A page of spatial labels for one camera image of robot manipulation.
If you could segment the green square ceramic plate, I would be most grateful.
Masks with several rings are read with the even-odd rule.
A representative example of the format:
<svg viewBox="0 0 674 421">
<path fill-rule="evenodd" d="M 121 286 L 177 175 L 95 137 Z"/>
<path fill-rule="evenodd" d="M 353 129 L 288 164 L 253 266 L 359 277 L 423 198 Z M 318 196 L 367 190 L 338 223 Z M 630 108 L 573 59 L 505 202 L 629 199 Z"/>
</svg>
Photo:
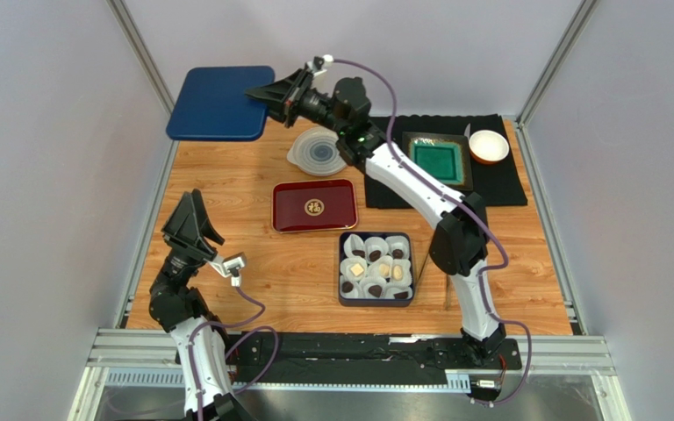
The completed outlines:
<svg viewBox="0 0 674 421">
<path fill-rule="evenodd" d="M 404 132 L 407 156 L 439 182 L 461 192 L 473 190 L 469 141 L 465 136 L 430 132 Z"/>
</svg>

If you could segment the dark blue chocolate box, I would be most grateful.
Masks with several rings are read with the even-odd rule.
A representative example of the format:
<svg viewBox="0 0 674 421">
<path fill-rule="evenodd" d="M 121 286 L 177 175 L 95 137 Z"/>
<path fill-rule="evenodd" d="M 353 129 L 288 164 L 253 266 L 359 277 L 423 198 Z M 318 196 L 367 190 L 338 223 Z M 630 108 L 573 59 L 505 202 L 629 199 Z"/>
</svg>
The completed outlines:
<svg viewBox="0 0 674 421">
<path fill-rule="evenodd" d="M 340 264 L 343 260 L 346 259 L 345 254 L 343 252 L 343 243 L 345 239 L 350 235 L 350 234 L 357 234 L 362 239 L 365 241 L 365 239 L 373 236 L 379 236 L 384 239 L 386 239 L 388 236 L 392 235 L 406 235 L 408 239 L 410 240 L 410 237 L 403 233 L 403 232 L 345 232 L 341 234 L 340 239 L 339 239 L 339 247 L 338 247 L 338 298 L 341 303 L 341 305 L 346 306 L 346 307 L 406 307 L 408 306 L 414 296 L 415 296 L 415 274 L 414 274 L 414 265 L 412 263 L 412 258 L 413 258 L 413 252 L 412 252 L 412 245 L 411 245 L 411 253 L 412 256 L 409 259 L 412 263 L 412 284 L 409 286 L 398 286 L 392 284 L 389 279 L 386 279 L 388 282 L 387 288 L 384 290 L 384 296 L 380 299 L 356 299 L 356 300 L 347 300 L 343 299 L 340 296 L 340 278 L 343 276 L 340 272 Z M 407 299 L 395 299 L 393 295 L 395 293 L 401 292 L 401 291 L 409 291 L 410 296 Z"/>
</svg>

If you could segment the dark blue box lid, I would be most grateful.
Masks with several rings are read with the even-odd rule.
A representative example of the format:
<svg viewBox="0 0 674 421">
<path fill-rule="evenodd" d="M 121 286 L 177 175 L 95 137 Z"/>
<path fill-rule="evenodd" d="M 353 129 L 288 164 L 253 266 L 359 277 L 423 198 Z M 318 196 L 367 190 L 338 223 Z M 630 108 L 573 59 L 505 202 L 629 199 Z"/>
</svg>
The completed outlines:
<svg viewBox="0 0 674 421">
<path fill-rule="evenodd" d="M 245 95 L 270 84 L 269 66 L 198 67 L 189 70 L 166 126 L 176 141 L 248 142 L 259 139 L 267 106 Z"/>
</svg>

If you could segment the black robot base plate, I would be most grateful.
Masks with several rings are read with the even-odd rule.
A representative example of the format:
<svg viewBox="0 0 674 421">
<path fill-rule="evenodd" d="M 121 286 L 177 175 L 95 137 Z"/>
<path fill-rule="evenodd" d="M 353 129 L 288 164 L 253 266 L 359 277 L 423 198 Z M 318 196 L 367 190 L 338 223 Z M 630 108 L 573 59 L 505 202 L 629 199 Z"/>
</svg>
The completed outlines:
<svg viewBox="0 0 674 421">
<path fill-rule="evenodd" d="M 454 369 L 493 375 L 520 370 L 521 355 L 514 339 L 505 339 L 496 354 L 477 362 L 460 337 L 256 332 L 226 361 L 241 382 L 435 386 L 446 383 L 447 371 Z"/>
</svg>

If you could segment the white cube chocolate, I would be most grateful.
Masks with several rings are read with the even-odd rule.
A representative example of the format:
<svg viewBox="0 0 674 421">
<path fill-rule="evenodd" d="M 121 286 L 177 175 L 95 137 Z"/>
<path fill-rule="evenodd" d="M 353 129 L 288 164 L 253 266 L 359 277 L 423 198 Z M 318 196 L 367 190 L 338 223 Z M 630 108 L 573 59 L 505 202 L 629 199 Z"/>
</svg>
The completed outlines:
<svg viewBox="0 0 674 421">
<path fill-rule="evenodd" d="M 364 273 L 364 269 L 360 264 L 354 264 L 350 268 L 350 271 L 353 273 L 354 276 L 360 276 Z"/>
</svg>

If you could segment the white paper cup one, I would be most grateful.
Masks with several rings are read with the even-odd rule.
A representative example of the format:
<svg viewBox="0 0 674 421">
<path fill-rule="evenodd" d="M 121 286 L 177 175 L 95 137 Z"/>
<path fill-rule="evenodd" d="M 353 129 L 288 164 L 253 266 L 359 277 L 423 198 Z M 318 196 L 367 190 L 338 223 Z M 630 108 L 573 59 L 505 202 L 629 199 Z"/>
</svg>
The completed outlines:
<svg viewBox="0 0 674 421">
<path fill-rule="evenodd" d="M 342 248 L 346 258 L 359 258 L 359 259 L 366 258 L 366 249 L 364 240 L 357 234 L 350 234 L 345 239 Z M 363 250 L 365 252 L 365 258 L 354 257 L 353 255 L 354 250 Z"/>
</svg>

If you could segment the white paper cup four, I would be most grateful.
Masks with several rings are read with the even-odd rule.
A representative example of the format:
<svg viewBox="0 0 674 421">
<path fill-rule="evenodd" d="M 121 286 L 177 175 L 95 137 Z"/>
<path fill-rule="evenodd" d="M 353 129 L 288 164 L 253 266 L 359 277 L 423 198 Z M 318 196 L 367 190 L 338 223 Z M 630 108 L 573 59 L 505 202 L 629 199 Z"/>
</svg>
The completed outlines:
<svg viewBox="0 0 674 421">
<path fill-rule="evenodd" d="M 363 267 L 364 273 L 363 273 L 362 275 L 360 275 L 360 276 L 354 276 L 353 273 L 350 271 L 350 268 L 351 268 L 354 264 L 360 264 L 360 265 Z M 359 259 L 359 258 L 346 258 L 346 259 L 343 260 L 343 261 L 341 262 L 341 264 L 340 264 L 340 272 L 341 272 L 341 274 L 342 274 L 345 278 L 347 278 L 347 279 L 349 279 L 349 280 L 351 280 L 351 281 L 359 282 L 359 281 L 361 281 L 361 280 L 363 279 L 363 277 L 365 276 L 366 271 L 367 271 L 367 266 L 368 266 L 368 265 L 367 265 L 367 261 L 366 261 L 365 259 Z"/>
</svg>

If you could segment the stainless steel serving tongs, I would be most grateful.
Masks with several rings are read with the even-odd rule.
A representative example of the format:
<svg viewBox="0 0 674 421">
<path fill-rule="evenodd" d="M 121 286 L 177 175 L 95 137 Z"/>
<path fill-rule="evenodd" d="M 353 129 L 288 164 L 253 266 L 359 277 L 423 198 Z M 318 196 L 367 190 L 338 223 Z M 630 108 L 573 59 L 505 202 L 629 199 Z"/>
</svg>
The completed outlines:
<svg viewBox="0 0 674 421">
<path fill-rule="evenodd" d="M 420 305 L 447 310 L 450 306 L 450 283 L 447 275 L 438 269 L 427 255 L 420 265 L 415 282 L 416 299 Z"/>
</svg>

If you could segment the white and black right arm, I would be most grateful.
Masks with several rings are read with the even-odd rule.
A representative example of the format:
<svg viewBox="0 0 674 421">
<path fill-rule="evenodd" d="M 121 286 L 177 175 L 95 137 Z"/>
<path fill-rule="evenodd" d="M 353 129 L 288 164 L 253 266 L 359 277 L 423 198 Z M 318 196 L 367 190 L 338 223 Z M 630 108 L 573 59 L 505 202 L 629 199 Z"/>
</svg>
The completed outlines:
<svg viewBox="0 0 674 421">
<path fill-rule="evenodd" d="M 427 221 L 434 230 L 430 258 L 453 284 L 462 310 L 466 353 L 476 360 L 492 359 L 506 329 L 490 299 L 487 246 L 492 235 L 482 198 L 447 187 L 406 157 L 370 119 L 362 78 L 340 79 L 330 95 L 313 87 L 314 78 L 303 68 L 245 94 L 286 127 L 305 118 L 336 133 L 336 148 L 349 166 L 391 189 Z"/>
</svg>

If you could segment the white paper cup eight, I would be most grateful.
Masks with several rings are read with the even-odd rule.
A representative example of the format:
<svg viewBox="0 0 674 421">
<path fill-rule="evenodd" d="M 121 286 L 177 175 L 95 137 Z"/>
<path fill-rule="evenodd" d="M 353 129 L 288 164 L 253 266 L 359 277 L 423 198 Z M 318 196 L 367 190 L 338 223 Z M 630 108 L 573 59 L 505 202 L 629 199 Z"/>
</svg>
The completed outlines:
<svg viewBox="0 0 674 421">
<path fill-rule="evenodd" d="M 395 266 L 400 266 L 404 270 L 404 278 L 401 281 L 396 281 L 392 278 L 392 276 L 389 278 L 389 281 L 398 286 L 409 286 L 412 284 L 412 263 L 410 260 L 394 260 L 393 259 L 393 264 L 391 268 L 392 269 Z"/>
</svg>

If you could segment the red chocolate tray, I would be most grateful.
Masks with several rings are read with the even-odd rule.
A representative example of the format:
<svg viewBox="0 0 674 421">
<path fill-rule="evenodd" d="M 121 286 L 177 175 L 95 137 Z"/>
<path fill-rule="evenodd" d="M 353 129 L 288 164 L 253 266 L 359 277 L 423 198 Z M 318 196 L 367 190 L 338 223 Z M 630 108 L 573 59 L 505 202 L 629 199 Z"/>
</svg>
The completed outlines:
<svg viewBox="0 0 674 421">
<path fill-rule="evenodd" d="M 346 230 L 358 223 L 354 184 L 346 179 L 283 182 L 272 190 L 276 232 Z"/>
</svg>

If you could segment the white paper cup two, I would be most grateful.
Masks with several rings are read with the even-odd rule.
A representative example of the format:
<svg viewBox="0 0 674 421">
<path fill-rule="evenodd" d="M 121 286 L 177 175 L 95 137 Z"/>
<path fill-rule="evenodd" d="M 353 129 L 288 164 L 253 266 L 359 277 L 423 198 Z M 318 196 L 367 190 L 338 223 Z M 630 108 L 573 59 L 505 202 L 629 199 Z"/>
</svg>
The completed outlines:
<svg viewBox="0 0 674 421">
<path fill-rule="evenodd" d="M 366 259 L 368 262 L 374 262 L 370 259 L 369 255 L 376 250 L 380 250 L 383 256 L 387 255 L 389 252 L 388 243 L 382 237 L 379 236 L 369 237 L 365 239 L 364 243 L 366 249 Z"/>
</svg>

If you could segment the oval white chocolate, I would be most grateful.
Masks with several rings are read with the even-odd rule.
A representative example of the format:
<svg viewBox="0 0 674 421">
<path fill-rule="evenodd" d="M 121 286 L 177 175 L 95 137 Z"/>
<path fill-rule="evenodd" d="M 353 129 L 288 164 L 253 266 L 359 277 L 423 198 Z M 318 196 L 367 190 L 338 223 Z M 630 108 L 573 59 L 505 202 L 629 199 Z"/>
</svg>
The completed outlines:
<svg viewBox="0 0 674 421">
<path fill-rule="evenodd" d="M 395 266 L 392 269 L 391 276 L 396 281 L 401 281 L 404 278 L 404 270 L 400 266 Z"/>
</svg>

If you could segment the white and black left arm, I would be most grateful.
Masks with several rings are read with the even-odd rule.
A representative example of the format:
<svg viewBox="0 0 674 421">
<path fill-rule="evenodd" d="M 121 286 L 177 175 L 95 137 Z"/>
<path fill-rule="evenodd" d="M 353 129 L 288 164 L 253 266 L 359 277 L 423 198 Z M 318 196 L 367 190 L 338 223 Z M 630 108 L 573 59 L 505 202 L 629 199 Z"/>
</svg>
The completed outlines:
<svg viewBox="0 0 674 421">
<path fill-rule="evenodd" d="M 189 285 L 201 268 L 210 266 L 238 287 L 247 258 L 244 253 L 219 255 L 216 247 L 225 240 L 213 228 L 198 189 L 182 194 L 161 234 L 169 251 L 150 287 L 148 311 L 176 346 L 185 387 L 184 417 L 249 420 L 228 373 L 226 328 L 199 289 Z"/>
</svg>

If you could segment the white paper cup five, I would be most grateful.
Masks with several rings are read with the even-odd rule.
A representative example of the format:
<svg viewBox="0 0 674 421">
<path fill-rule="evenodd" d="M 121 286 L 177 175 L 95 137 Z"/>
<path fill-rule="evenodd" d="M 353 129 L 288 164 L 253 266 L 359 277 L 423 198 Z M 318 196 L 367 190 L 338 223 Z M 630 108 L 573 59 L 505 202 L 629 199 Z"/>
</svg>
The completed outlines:
<svg viewBox="0 0 674 421">
<path fill-rule="evenodd" d="M 393 258 L 392 258 L 390 255 L 385 255 L 385 256 L 381 257 L 380 259 L 378 259 L 378 260 L 376 260 L 376 261 L 370 263 L 370 264 L 368 265 L 368 268 L 367 268 L 367 271 L 366 271 L 366 276 L 368 276 L 368 277 L 381 277 L 381 278 L 383 278 L 383 277 L 380 276 L 379 273 L 378 273 L 378 265 L 379 265 L 380 263 L 384 263 L 384 264 L 390 265 L 391 268 L 392 268 Z"/>
</svg>

